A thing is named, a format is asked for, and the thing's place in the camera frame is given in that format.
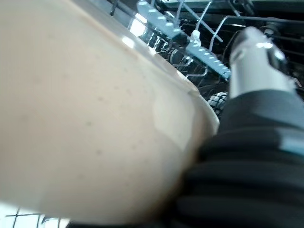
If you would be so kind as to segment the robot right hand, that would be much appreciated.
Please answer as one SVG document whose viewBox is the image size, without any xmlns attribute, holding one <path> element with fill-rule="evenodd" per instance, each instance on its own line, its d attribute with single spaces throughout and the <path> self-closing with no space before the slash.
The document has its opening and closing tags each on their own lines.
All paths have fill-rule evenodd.
<svg viewBox="0 0 304 228">
<path fill-rule="evenodd" d="M 255 27 L 239 32 L 218 132 L 173 178 L 182 157 L 136 152 L 116 168 L 117 189 L 140 203 L 173 184 L 157 218 L 120 228 L 301 228 L 304 225 L 304 96 L 285 73 L 283 52 Z"/>
</svg>

